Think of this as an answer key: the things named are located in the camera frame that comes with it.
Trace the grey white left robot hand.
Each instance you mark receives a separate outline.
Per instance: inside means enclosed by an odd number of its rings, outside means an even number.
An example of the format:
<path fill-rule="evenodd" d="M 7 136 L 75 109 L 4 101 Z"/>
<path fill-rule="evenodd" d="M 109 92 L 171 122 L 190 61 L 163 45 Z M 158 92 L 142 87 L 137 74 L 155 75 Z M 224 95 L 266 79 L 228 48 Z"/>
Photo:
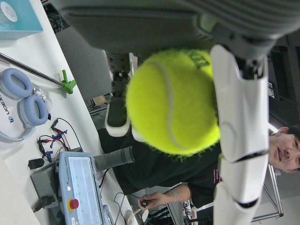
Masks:
<path fill-rule="evenodd" d="M 267 54 L 300 27 L 297 0 L 54 0 L 103 49 L 110 134 L 189 156 L 220 142 L 216 225 L 248 225 L 268 164 Z"/>

